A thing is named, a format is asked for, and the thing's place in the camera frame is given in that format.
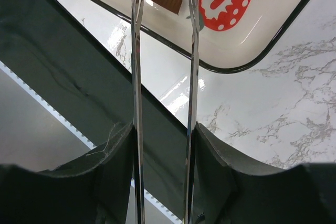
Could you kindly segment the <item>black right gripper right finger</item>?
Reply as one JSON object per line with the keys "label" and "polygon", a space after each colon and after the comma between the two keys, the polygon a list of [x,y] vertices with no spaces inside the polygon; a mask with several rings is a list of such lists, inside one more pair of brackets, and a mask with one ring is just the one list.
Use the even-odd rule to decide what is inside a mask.
{"label": "black right gripper right finger", "polygon": [[281,169],[196,125],[196,163],[206,223],[335,223],[335,164]]}

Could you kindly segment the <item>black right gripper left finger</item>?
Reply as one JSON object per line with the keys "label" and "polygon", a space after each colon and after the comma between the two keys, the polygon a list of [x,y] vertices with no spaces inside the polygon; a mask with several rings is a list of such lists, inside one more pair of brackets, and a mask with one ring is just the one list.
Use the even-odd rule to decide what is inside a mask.
{"label": "black right gripper left finger", "polygon": [[54,170],[1,166],[1,223],[125,223],[133,125]]}

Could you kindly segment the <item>metal tongs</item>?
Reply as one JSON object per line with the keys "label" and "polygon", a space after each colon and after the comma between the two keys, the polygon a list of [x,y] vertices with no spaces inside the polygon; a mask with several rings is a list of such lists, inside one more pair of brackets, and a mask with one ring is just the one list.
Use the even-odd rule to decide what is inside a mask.
{"label": "metal tongs", "polygon": [[[131,70],[133,86],[134,119],[136,133],[135,165],[135,206],[137,223],[145,222],[145,196],[143,180],[143,123],[142,123],[142,89],[141,89],[141,61],[140,61],[140,28],[143,17],[144,0],[131,0]],[[197,93],[199,71],[199,32],[200,14],[199,0],[188,0],[190,19],[192,24],[192,51],[190,94],[188,102],[187,145],[185,158],[185,182],[183,200],[183,223],[192,223],[193,196],[195,179],[195,146],[197,121]]]}

